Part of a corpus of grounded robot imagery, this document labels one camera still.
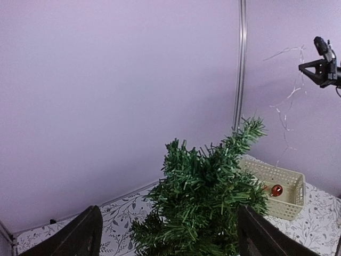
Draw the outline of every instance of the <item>artificial christmas tree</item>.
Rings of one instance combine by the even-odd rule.
[[[238,163],[264,135],[262,120],[252,118],[218,146],[188,151],[186,142],[179,146],[177,139],[166,145],[165,178],[145,197],[152,201],[152,211],[132,225],[136,254],[237,255],[239,205],[266,213],[263,184]]]

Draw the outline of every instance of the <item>floral tablecloth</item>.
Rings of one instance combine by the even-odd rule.
[[[100,207],[103,215],[101,256],[134,255],[129,229],[134,219],[143,220],[151,209],[151,204],[143,201],[147,192],[148,189]],[[308,183],[306,197],[306,205],[295,220],[266,218],[287,236],[319,255],[332,256],[341,235],[341,200]],[[60,221],[20,234],[17,252],[20,254],[44,241],[70,221]]]

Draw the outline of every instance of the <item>white plastic basket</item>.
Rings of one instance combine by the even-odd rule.
[[[269,215],[294,220],[305,205],[305,177],[303,174],[262,164],[247,159],[239,162],[242,170],[251,172],[267,185],[268,190],[279,184],[283,187],[280,196],[272,197],[269,191]]]

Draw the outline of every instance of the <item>lavender wall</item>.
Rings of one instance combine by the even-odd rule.
[[[11,232],[162,176],[164,144],[230,132],[237,1],[7,1],[0,219]]]
[[[306,62],[320,59],[315,36],[330,39],[341,57],[341,17],[339,1],[248,1],[248,41],[243,112],[264,118],[269,136],[251,154],[276,164],[287,147],[284,128],[276,108],[300,81],[300,51],[291,50],[263,61],[287,47],[303,44]],[[334,195],[341,193],[341,99],[333,86],[320,89],[305,78],[305,86],[278,106],[282,120],[287,115],[286,139],[290,147],[278,165],[306,175],[306,181]]]

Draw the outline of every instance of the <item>metal pole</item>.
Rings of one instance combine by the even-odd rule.
[[[234,114],[233,114],[233,130],[236,131],[240,124],[243,90],[244,90],[244,77],[245,77],[245,60],[246,60],[246,0],[239,0],[239,55],[238,55],[238,76],[236,87],[236,98],[234,100]]]

